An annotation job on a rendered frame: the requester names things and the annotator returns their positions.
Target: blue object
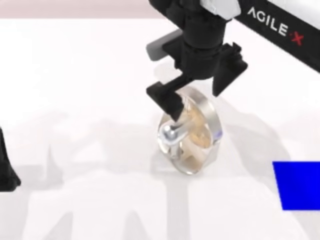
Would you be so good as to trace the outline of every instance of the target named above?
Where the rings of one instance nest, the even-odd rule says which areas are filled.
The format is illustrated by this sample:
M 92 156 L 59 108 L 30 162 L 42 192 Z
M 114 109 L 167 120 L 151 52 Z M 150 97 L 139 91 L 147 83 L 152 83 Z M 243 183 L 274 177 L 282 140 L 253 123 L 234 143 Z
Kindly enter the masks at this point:
M 273 169 L 285 211 L 320 211 L 320 161 L 275 161 Z

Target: tabletop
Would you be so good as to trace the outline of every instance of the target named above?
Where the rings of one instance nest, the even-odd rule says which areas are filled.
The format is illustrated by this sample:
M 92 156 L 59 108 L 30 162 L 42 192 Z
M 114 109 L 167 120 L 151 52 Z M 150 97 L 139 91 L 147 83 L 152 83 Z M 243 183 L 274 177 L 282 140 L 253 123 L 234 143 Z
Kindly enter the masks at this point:
M 283 211 L 272 161 L 320 159 L 319 74 L 233 21 L 249 64 L 211 97 L 216 162 L 184 176 L 159 153 L 146 95 L 179 74 L 146 45 L 163 19 L 0 21 L 0 124 L 22 186 L 0 195 L 2 240 L 318 240 L 318 212 Z M 211 81 L 193 83 L 210 96 Z

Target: red x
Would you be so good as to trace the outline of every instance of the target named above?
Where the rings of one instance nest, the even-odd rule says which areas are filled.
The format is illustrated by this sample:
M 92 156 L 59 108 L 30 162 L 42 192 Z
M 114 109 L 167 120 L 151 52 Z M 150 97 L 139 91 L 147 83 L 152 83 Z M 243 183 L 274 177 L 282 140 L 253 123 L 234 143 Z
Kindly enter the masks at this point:
M 296 42 L 299 46 L 302 46 L 302 39 L 304 39 L 303 35 L 299 35 L 297 31 L 294 32 L 294 38 L 291 40 L 292 42 Z

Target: metallic ring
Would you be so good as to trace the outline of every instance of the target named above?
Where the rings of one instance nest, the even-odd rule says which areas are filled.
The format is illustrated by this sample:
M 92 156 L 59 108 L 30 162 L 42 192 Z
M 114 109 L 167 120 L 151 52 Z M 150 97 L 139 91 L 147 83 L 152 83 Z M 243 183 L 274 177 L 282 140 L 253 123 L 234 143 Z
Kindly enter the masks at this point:
M 184 110 L 177 122 L 166 113 L 162 116 L 157 141 L 178 171 L 194 175 L 216 160 L 222 126 L 212 103 L 197 89 L 186 86 L 177 93 Z

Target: white background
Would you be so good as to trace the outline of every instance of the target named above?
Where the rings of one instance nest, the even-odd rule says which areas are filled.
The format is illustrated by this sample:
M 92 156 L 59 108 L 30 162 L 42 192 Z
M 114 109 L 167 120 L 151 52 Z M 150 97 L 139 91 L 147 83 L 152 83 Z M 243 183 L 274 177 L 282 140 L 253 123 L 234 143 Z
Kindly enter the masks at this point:
M 320 159 L 319 74 L 236 21 L 248 70 L 212 98 L 224 130 L 198 177 L 158 153 L 146 87 L 177 74 L 147 43 L 166 20 L 1 20 L 0 123 L 22 179 L 0 195 L 1 240 L 318 240 L 284 212 L 272 161 Z M 195 87 L 210 93 L 211 82 Z

